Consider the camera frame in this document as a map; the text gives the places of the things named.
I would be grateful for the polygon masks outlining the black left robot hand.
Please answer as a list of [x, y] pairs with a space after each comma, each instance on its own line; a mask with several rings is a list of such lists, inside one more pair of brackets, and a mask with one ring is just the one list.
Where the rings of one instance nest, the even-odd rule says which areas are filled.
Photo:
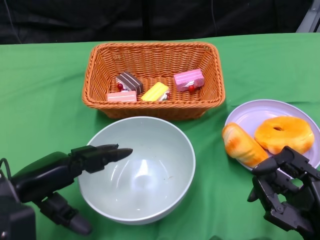
[[5, 172], [0, 173], [0, 238], [2, 240], [35, 240], [36, 215], [29, 202], [56, 225], [87, 236], [93, 227], [58, 193], [74, 183], [86, 171], [89, 174], [128, 157], [131, 148], [118, 144], [86, 145], [66, 154], [53, 152], [11, 174], [6, 158], [0, 160]]

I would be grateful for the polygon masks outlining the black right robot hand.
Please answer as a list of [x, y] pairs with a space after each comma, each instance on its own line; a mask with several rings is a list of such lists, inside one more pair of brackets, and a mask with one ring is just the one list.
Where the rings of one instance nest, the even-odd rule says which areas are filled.
[[260, 200], [264, 219], [305, 240], [320, 238], [320, 172], [285, 146], [255, 166], [248, 202]]

